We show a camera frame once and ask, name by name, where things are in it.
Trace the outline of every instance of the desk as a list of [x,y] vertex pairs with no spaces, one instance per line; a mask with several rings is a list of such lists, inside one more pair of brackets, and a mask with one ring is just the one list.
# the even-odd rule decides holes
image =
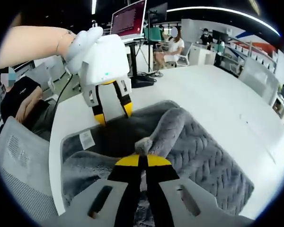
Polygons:
[[[133,89],[133,111],[163,100],[173,100],[188,110],[254,183],[255,190],[241,215],[256,218],[284,177],[284,125],[279,117],[251,88],[215,66],[161,72],[164,76],[157,78],[154,86]],[[108,120],[123,114],[113,85],[102,86],[99,93]],[[59,215],[65,212],[61,195],[62,140],[95,125],[98,122],[82,94],[58,105],[50,140],[49,174]]]
[[213,65],[215,57],[215,52],[192,45],[189,53],[189,65]]

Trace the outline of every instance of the led strip light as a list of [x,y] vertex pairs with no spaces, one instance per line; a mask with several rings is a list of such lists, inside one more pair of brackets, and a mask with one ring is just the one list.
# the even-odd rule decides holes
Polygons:
[[96,13],[96,6],[97,6],[97,0],[91,1],[91,14],[94,15]]
[[269,24],[265,23],[264,21],[253,17],[251,15],[248,15],[246,13],[242,13],[233,9],[225,9],[225,8],[220,8],[220,7],[211,7],[211,6],[191,6],[191,7],[183,7],[183,8],[177,8],[177,9],[168,9],[167,12],[174,12],[174,11],[180,11],[180,10],[186,10],[186,9],[213,9],[213,10],[220,10],[220,11],[226,11],[226,12],[230,12],[230,13],[235,13],[235,14],[239,14],[242,15],[244,17],[248,17],[254,21],[257,21],[259,23],[261,23],[262,25],[268,27],[270,30],[272,30],[274,33],[276,33],[278,36],[281,36],[280,33],[274,29],[273,27],[271,27]]

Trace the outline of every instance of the woman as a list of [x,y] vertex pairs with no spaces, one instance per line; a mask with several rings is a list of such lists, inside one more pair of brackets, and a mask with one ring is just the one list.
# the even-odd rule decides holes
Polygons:
[[184,49],[184,41],[181,38],[181,30],[177,27],[176,34],[173,34],[172,37],[169,38],[169,50],[168,52],[156,52],[155,59],[159,64],[160,69],[166,68],[165,63],[172,61],[176,62],[179,60],[180,54]]

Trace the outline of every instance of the gray knit fabric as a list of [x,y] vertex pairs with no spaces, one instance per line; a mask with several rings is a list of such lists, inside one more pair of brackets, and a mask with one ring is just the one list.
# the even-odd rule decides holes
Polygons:
[[[66,206],[97,179],[107,178],[120,157],[133,153],[167,158],[180,177],[191,179],[213,194],[218,206],[230,214],[239,214],[254,189],[227,152],[186,110],[171,101],[90,131],[96,145],[88,151],[82,151],[78,135],[63,143],[62,188]],[[144,192],[135,225],[154,226]]]

